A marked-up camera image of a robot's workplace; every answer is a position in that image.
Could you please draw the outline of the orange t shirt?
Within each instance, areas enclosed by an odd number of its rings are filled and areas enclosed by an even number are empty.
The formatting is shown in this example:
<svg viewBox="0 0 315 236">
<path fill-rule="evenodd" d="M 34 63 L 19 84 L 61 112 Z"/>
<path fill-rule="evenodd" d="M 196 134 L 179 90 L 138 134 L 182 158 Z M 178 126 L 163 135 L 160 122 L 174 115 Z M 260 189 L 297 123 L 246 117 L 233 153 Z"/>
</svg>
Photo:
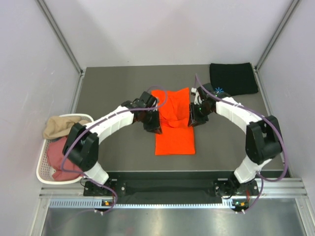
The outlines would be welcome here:
<svg viewBox="0 0 315 236">
<path fill-rule="evenodd" d="M 188 126 L 189 88 L 179 91 L 153 90 L 158 103 L 161 134 L 156 134 L 155 155 L 194 155 L 194 130 Z"/>
</svg>

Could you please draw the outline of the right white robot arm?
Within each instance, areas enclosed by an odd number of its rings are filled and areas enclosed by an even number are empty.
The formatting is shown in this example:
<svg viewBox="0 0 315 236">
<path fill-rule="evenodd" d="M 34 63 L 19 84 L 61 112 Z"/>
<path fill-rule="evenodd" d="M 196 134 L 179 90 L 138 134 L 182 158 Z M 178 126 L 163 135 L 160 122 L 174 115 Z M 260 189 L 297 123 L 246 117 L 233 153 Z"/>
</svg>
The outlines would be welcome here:
<svg viewBox="0 0 315 236">
<path fill-rule="evenodd" d="M 189 105 L 189 127 L 203 125 L 208 115 L 216 113 L 239 127 L 246 135 L 246 156 L 228 178 L 230 190 L 237 195 L 248 188 L 248 183 L 272 159 L 283 151 L 276 117 L 257 115 L 234 100 L 227 93 L 216 93 L 211 84 L 192 88 L 194 101 Z"/>
</svg>

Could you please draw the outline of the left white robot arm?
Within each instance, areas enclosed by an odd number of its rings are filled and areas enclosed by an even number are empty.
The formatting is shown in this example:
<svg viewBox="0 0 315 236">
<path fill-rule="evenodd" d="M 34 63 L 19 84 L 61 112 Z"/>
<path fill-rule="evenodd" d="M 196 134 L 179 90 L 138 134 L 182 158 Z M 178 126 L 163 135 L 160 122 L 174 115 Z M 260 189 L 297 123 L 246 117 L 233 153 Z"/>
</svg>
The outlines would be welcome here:
<svg viewBox="0 0 315 236">
<path fill-rule="evenodd" d="M 73 125 L 63 147 L 63 162 L 69 160 L 80 169 L 81 175 L 93 180 L 99 194 L 108 194 L 112 184 L 98 162 L 99 145 L 113 133 L 135 122 L 143 123 L 143 128 L 148 132 L 161 134 L 160 107 L 158 99 L 145 91 L 139 98 L 123 102 L 113 112 L 96 121 Z"/>
</svg>

